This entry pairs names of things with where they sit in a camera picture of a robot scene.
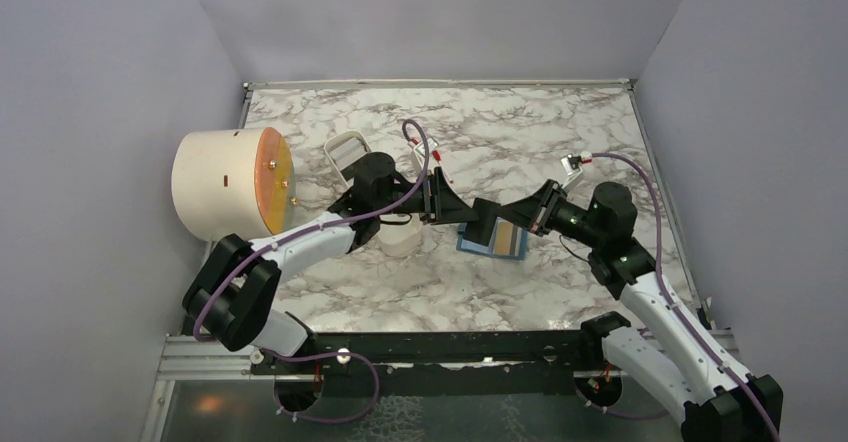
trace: white wall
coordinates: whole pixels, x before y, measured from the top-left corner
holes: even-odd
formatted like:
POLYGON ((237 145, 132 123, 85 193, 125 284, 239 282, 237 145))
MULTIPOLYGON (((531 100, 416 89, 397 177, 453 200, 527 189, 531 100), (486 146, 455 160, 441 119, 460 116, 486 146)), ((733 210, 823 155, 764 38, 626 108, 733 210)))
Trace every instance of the white wall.
POLYGON ((848 0, 684 0, 637 96, 702 295, 783 386, 784 434, 848 433, 848 0))
POLYGON ((243 78, 637 77, 680 0, 200 0, 243 78))
POLYGON ((0 0, 0 440, 136 440, 200 244, 170 200, 241 79, 197 0, 0 0))

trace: white container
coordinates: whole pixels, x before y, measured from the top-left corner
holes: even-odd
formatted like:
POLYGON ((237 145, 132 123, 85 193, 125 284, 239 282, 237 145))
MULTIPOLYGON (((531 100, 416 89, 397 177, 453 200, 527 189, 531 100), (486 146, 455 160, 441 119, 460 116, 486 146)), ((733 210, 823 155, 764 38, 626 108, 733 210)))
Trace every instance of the white container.
POLYGON ((293 194, 291 152, 270 127, 192 132, 177 149, 171 172, 174 207, 201 240, 279 234, 293 194))

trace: purple cable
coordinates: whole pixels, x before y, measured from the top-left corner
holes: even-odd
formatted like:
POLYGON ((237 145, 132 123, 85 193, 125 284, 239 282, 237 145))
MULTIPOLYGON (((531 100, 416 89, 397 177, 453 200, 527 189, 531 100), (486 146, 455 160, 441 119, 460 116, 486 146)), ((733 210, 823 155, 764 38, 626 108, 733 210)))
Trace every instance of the purple cable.
POLYGON ((285 407, 283 407, 283 403, 280 402, 280 399, 277 397, 276 392, 274 393, 274 402, 277 403, 277 407, 280 408, 280 411, 284 414, 291 415, 293 419, 296 421, 297 419, 308 420, 309 422, 318 422, 321 424, 345 424, 347 422, 352 422, 371 410, 377 405, 377 398, 380 396, 380 376, 377 374, 377 368, 374 367, 374 364, 371 363, 365 356, 360 354, 355 354, 353 352, 330 352, 325 354, 318 355, 308 355, 305 357, 286 357, 285 355, 280 355, 273 350, 268 350, 271 355, 282 360, 283 362, 311 362, 313 360, 321 360, 321 359, 329 359, 332 357, 342 356, 342 357, 353 357, 354 359, 361 360, 368 366, 368 369, 371 370, 371 375, 374 376, 374 394, 371 396, 371 400, 368 401, 368 405, 365 406, 364 409, 359 412, 349 415, 347 417, 339 417, 339 418, 327 418, 327 417, 315 417, 312 415, 301 415, 300 412, 290 412, 285 407))
MULTIPOLYGON (((409 189, 409 192, 404 194, 397 201, 383 207, 382 209, 377 209, 375 211, 368 212, 367 214, 356 215, 354 217, 347 217, 347 218, 340 219, 340 220, 332 220, 332 221, 329 221, 329 222, 327 222, 323 225, 310 225, 310 226, 304 227, 304 228, 302 228, 302 229, 300 229, 296 232, 285 235, 282 238, 280 238, 279 240, 277 240, 276 241, 277 246, 282 246, 284 244, 287 244, 287 243, 297 239, 298 237, 302 237, 306 234, 310 234, 312 232, 323 230, 324 227, 330 228, 330 227, 337 227, 337 226, 340 226, 340 225, 350 225, 350 224, 353 224, 355 222, 359 222, 360 220, 370 219, 372 217, 379 217, 380 215, 385 214, 386 212, 390 212, 390 211, 394 210, 395 208, 397 208, 398 206, 400 206, 401 204, 403 204, 404 202, 409 200, 410 197, 412 197, 418 191, 418 189, 421 187, 422 184, 424 184, 424 181, 427 179, 427 170, 429 169, 429 166, 430 166, 430 145, 427 143, 427 134, 424 132, 424 129, 418 124, 418 122, 416 122, 412 119, 406 119, 401 124, 401 131, 403 132, 403 136, 407 140, 410 140, 409 135, 407 135, 407 133, 406 133, 407 125, 411 125, 411 126, 415 127, 415 130, 418 131, 418 135, 421 137, 422 143, 424 144, 424 165, 421 168, 421 173, 418 174, 418 179, 415 180, 415 183, 412 185, 412 188, 409 189)), ((210 341, 215 340, 215 338, 212 337, 211 335, 204 335, 204 334, 200 333, 200 329, 203 327, 203 321, 206 320, 206 316, 209 315, 209 311, 212 309, 212 306, 215 305, 215 302, 218 300, 218 298, 221 297, 221 294, 224 293, 224 290, 226 290, 227 287, 229 287, 230 283, 233 281, 233 279, 236 278, 236 276, 238 276, 238 274, 240 274, 248 265, 250 265, 251 262, 253 262, 257 258, 261 257, 262 254, 270 252, 271 250, 273 250, 273 247, 272 247, 271 244, 268 244, 265 247, 257 249, 252 254, 247 256, 238 266, 236 266, 235 269, 233 269, 232 272, 229 273, 229 275, 227 275, 224 278, 223 282, 221 282, 221 285, 219 285, 218 288, 215 289, 215 292, 213 292, 212 295, 209 297, 209 300, 206 301, 206 305, 203 306, 203 309, 200 310, 200 313, 197 315, 197 319, 194 321, 194 328, 192 330, 192 333, 193 333, 195 339, 197 339, 201 342, 210 342, 210 341)), ((278 356, 281 360, 287 360, 287 361, 290 361, 290 362, 305 362, 307 360, 326 359, 326 358, 329 358, 329 357, 335 357, 337 355, 339 355, 339 354, 334 352, 334 353, 331 353, 331 354, 318 354, 318 355, 311 355, 311 356, 308 356, 308 357, 284 357, 284 356, 280 356, 279 354, 275 353, 275 356, 278 356)), ((377 404, 377 397, 379 397, 380 380, 379 380, 379 377, 377 375, 377 370, 374 368, 374 365, 367 358, 365 358, 364 356, 359 355, 359 354, 345 353, 345 354, 342 354, 342 355, 350 355, 351 357, 353 357, 355 359, 359 359, 359 360, 365 362, 365 364, 368 365, 368 367, 371 369, 371 373, 374 375, 374 397, 372 397, 371 402, 368 404, 368 406, 363 411, 361 411, 361 412, 359 412, 355 415, 352 415, 350 417, 344 417, 344 418, 341 418, 341 419, 322 419, 322 418, 319 418, 319 417, 308 418, 306 416, 301 416, 302 419, 304 419, 304 420, 314 420, 315 422, 322 422, 322 423, 327 423, 327 424, 350 422, 351 420, 355 420, 355 419, 362 417, 363 415, 367 414, 377 404)))
MULTIPOLYGON (((651 183, 651 178, 648 176, 648 173, 645 172, 645 169, 643 169, 638 163, 636 163, 636 161, 634 161, 634 160, 632 160, 628 157, 625 157, 623 155, 612 154, 612 153, 609 153, 609 152, 598 152, 598 153, 592 154, 592 157, 593 158, 606 157, 608 159, 620 160, 620 161, 624 162, 625 164, 629 165, 630 167, 632 167, 634 170, 636 170, 636 172, 638 172, 639 176, 642 178, 642 181, 645 182, 645 186, 648 188, 648 194, 651 196, 651 202, 654 205, 654 213, 655 213, 655 216, 656 216, 656 225, 657 225, 657 257, 656 257, 656 260, 657 260, 657 263, 656 263, 656 266, 654 268, 654 272, 656 273, 656 276, 657 276, 657 284, 660 287, 660 292, 662 292, 663 298, 665 299, 665 301, 669 305, 669 307, 673 307, 672 311, 677 316, 677 318, 680 320, 680 322, 682 322, 683 325, 686 327, 686 330, 689 331, 689 334, 691 334, 692 337, 695 339, 695 341, 698 342, 698 345, 700 345, 701 348, 704 349, 704 352, 707 353, 707 355, 713 360, 713 362, 715 362, 718 365, 722 365, 724 361, 722 360, 721 356, 718 353, 716 353, 716 351, 713 350, 712 347, 710 347, 710 345, 707 343, 707 341, 704 340, 703 337, 701 337, 701 335, 698 333, 698 331, 695 330, 695 327, 692 325, 692 323, 689 321, 689 319, 683 313, 683 309, 681 309, 679 306, 674 305, 674 300, 672 300, 672 298, 671 298, 671 293, 669 292, 668 287, 665 286, 665 282, 663 282, 663 278, 662 278, 662 215, 660 213, 660 203, 659 203, 659 199, 657 197, 657 192, 654 190, 654 186, 651 183)), ((771 433, 772 439, 775 442, 780 442, 780 434, 777 431, 777 427, 775 427, 774 422, 771 420, 771 417, 769 417, 768 412, 766 412, 765 407, 763 407, 763 404, 759 401, 759 399, 757 399, 757 396, 754 395, 754 393, 751 391, 751 389, 742 380, 742 377, 740 377, 736 372, 734 372, 733 369, 731 369, 730 367, 725 367, 724 371, 742 389, 742 392, 745 393, 745 395, 748 397, 748 399, 751 400, 751 404, 754 406, 754 409, 757 410, 757 412, 763 418, 763 421, 765 422, 766 427, 768 427, 768 430, 771 433)))
POLYGON ((603 412, 604 415, 609 415, 609 416, 615 417, 617 419, 656 420, 656 419, 661 419, 661 418, 665 417, 666 415, 668 415, 668 411, 665 411, 665 410, 663 410, 662 412, 657 412, 656 414, 634 415, 634 414, 628 414, 627 412, 621 412, 621 411, 618 411, 618 410, 615 410, 615 409, 610 409, 609 407, 601 407, 600 405, 598 405, 594 402, 589 402, 589 399, 587 399, 586 396, 583 395, 583 392, 580 392, 579 390, 577 391, 577 397, 580 397, 580 400, 582 400, 583 402, 586 402, 587 407, 591 407, 595 410, 603 412))

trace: purple wire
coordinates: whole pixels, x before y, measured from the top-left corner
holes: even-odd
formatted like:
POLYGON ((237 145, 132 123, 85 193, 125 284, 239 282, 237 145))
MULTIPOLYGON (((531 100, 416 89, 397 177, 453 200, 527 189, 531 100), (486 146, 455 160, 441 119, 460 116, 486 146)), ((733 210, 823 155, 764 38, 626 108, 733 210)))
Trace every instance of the purple wire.
POLYGON ((580 392, 579 390, 577 391, 577 397, 580 397, 580 400, 582 400, 583 402, 587 402, 588 407, 591 407, 595 410, 601 411, 601 412, 604 413, 604 415, 609 415, 610 417, 615 417, 617 419, 637 420, 637 421, 638 420, 656 420, 656 419, 661 419, 661 418, 665 417, 666 415, 668 415, 668 411, 666 411, 666 410, 663 410, 662 412, 657 412, 656 414, 635 415, 635 414, 628 414, 627 412, 621 412, 619 410, 611 409, 609 407, 601 407, 600 405, 598 405, 594 402, 589 402, 589 399, 587 399, 586 396, 583 395, 583 392, 580 392))
MULTIPOLYGON (((707 343, 707 341, 704 340, 703 337, 701 337, 701 335, 698 333, 698 331, 695 330, 695 327, 689 321, 689 318, 686 317, 686 315, 683 313, 683 309, 681 309, 679 306, 674 305, 674 300, 672 300, 672 298, 671 298, 671 292, 668 290, 668 287, 665 286, 665 282, 663 282, 663 278, 662 278, 662 215, 660 213, 660 203, 659 203, 659 199, 657 197, 657 192, 654 190, 654 186, 651 183, 651 178, 648 176, 648 173, 645 172, 645 169, 643 169, 638 163, 636 163, 635 160, 632 160, 632 159, 625 157, 623 155, 613 154, 613 153, 609 153, 609 152, 598 152, 598 153, 592 154, 592 157, 597 157, 597 158, 606 157, 608 159, 620 160, 620 161, 624 162, 625 164, 629 165, 630 167, 632 167, 634 170, 636 170, 636 172, 639 173, 639 176, 645 182, 645 186, 648 188, 648 194, 651 196, 651 202, 654 205, 654 215, 656 217, 656 225, 657 225, 657 257, 656 257, 656 260, 657 260, 657 263, 656 263, 656 266, 654 268, 654 272, 656 273, 656 276, 657 276, 657 284, 660 287, 660 292, 662 292, 663 298, 665 299, 665 301, 669 305, 669 307, 673 307, 672 311, 677 316, 677 318, 680 320, 680 322, 682 322, 683 325, 686 327, 686 330, 689 331, 689 334, 691 334, 692 337, 695 339, 695 341, 698 342, 698 345, 700 345, 701 348, 704 349, 704 352, 707 353, 707 355, 713 360, 713 362, 715 362, 718 365, 722 365, 724 363, 724 361, 722 360, 721 356, 718 353, 716 353, 716 351, 713 350, 712 347, 710 347, 710 345, 707 343)), ((739 387, 741 387, 742 392, 744 392, 745 395, 748 397, 748 399, 751 400, 751 404, 754 406, 754 409, 757 410, 757 412, 763 418, 763 421, 765 422, 766 427, 768 427, 768 430, 771 433, 772 439, 775 442, 780 442, 780 434, 777 431, 777 427, 775 427, 774 422, 771 420, 771 417, 769 417, 768 412, 766 412, 765 407, 763 407, 763 404, 759 401, 759 399, 757 399, 757 396, 754 395, 754 392, 751 391, 751 389, 747 386, 747 384, 745 384, 745 382, 742 380, 742 377, 740 377, 736 372, 734 372, 733 369, 731 369, 730 367, 725 367, 724 371, 727 373, 727 375, 731 379, 733 379, 733 381, 739 387)))
POLYGON ((280 355, 277 352, 274 352, 273 350, 267 350, 267 352, 269 352, 274 357, 282 360, 283 362, 293 362, 293 363, 311 362, 313 360, 329 359, 329 358, 337 357, 337 356, 343 356, 343 357, 349 356, 349 357, 353 357, 354 359, 358 359, 358 360, 361 360, 362 362, 364 362, 365 365, 368 366, 368 369, 371 370, 371 375, 374 376, 374 394, 371 396, 371 400, 368 401, 368 405, 366 405, 364 409, 360 410, 359 412, 357 412, 353 415, 348 415, 347 417, 339 417, 339 418, 328 418, 328 417, 315 417, 315 416, 312 416, 312 415, 301 415, 300 412, 290 412, 285 407, 283 407, 283 403, 280 402, 280 399, 277 397, 277 394, 275 392, 274 393, 274 402, 277 403, 277 407, 279 407, 280 410, 284 414, 291 415, 295 419, 303 419, 303 420, 308 420, 309 422, 318 422, 320 424, 345 424, 347 422, 352 422, 356 419, 361 418, 362 416, 364 416, 368 412, 371 412, 371 410, 373 410, 374 407, 377 405, 377 399, 380 396, 380 376, 379 376, 379 374, 377 374, 377 368, 374 367, 374 364, 371 363, 371 361, 368 360, 363 355, 356 354, 356 353, 353 353, 353 352, 329 352, 329 353, 318 354, 318 355, 307 355, 305 357, 287 357, 285 355, 280 355))
MULTIPOLYGON (((332 220, 332 221, 329 221, 329 222, 327 222, 323 225, 309 225, 307 227, 304 227, 304 228, 302 228, 298 231, 295 231, 295 232, 292 232, 291 234, 287 234, 287 235, 283 236, 282 238, 280 238, 279 240, 276 241, 277 245, 282 246, 284 244, 287 244, 287 243, 297 239, 298 237, 302 237, 306 234, 310 234, 312 232, 323 230, 323 228, 338 227, 340 225, 350 225, 350 224, 353 224, 355 222, 359 222, 360 220, 370 219, 372 217, 379 217, 382 214, 385 214, 387 212, 391 212, 392 210, 394 210, 395 208, 399 207, 401 204, 403 204, 404 202, 409 200, 418 191, 418 189, 421 187, 422 184, 424 184, 424 181, 427 179, 427 170, 429 169, 429 166, 430 166, 430 145, 427 143, 427 134, 424 132, 424 129, 418 124, 418 122, 416 122, 412 119, 406 119, 401 124, 401 131, 403 132, 403 136, 407 140, 410 140, 409 135, 407 135, 407 133, 406 133, 406 127, 408 125, 413 126, 415 128, 415 130, 418 131, 418 135, 421 137, 422 143, 424 145, 424 165, 421 168, 421 173, 418 174, 418 179, 415 180, 415 183, 412 185, 412 188, 409 189, 409 192, 404 194, 397 201, 383 207, 382 209, 377 209, 377 210, 374 210, 372 212, 368 212, 366 214, 356 215, 356 216, 353 216, 353 217, 347 217, 347 218, 344 218, 344 219, 332 220)), ((210 341, 215 340, 215 338, 212 337, 211 335, 205 335, 205 334, 202 334, 200 332, 201 328, 203 327, 203 321, 206 320, 206 316, 209 315, 209 311, 212 309, 212 306, 215 305, 215 302, 218 300, 218 298, 221 297, 221 294, 224 293, 224 290, 226 290, 227 287, 229 287, 230 283, 233 281, 233 279, 235 279, 238 276, 238 274, 240 274, 248 265, 250 265, 251 262, 253 262, 254 260, 261 257, 262 254, 270 252, 271 250, 272 250, 271 244, 268 244, 265 247, 257 249, 252 254, 247 256, 238 266, 236 266, 235 269, 233 269, 232 272, 230 272, 224 278, 223 282, 221 282, 221 285, 219 285, 218 288, 215 289, 215 291, 209 297, 209 300, 206 301, 206 305, 203 306, 203 309, 200 310, 200 313, 197 315, 197 319, 194 321, 194 327, 193 327, 192 333, 193 333, 195 339, 197 339, 201 342, 210 342, 210 341)), ((335 356, 339 355, 339 353, 333 352, 333 353, 330 353, 330 354, 310 355, 308 357, 285 357, 285 356, 282 356, 282 355, 277 354, 275 352, 274 352, 274 355, 276 357, 279 357, 281 360, 284 360, 284 361, 305 362, 305 361, 309 361, 309 360, 319 360, 319 359, 326 359, 326 358, 329 358, 329 357, 335 357, 335 356)), ((371 373, 374 375, 374 396, 371 398, 371 402, 361 412, 354 414, 350 417, 343 417, 343 418, 340 418, 340 419, 325 419, 325 418, 321 418, 321 417, 300 416, 302 419, 312 420, 312 421, 315 421, 315 422, 321 422, 321 423, 325 423, 325 424, 339 424, 339 423, 344 423, 344 422, 350 422, 351 420, 358 419, 359 417, 362 417, 363 415, 367 414, 377 404, 377 397, 379 397, 379 390, 380 390, 380 380, 379 380, 379 377, 378 377, 378 374, 377 374, 377 369, 374 368, 374 365, 371 363, 371 361, 369 361, 367 358, 365 358, 362 355, 354 354, 354 353, 344 353, 344 354, 341 354, 341 355, 349 355, 349 356, 351 356, 355 359, 359 359, 359 360, 365 362, 365 364, 368 365, 368 368, 371 369, 371 373)))

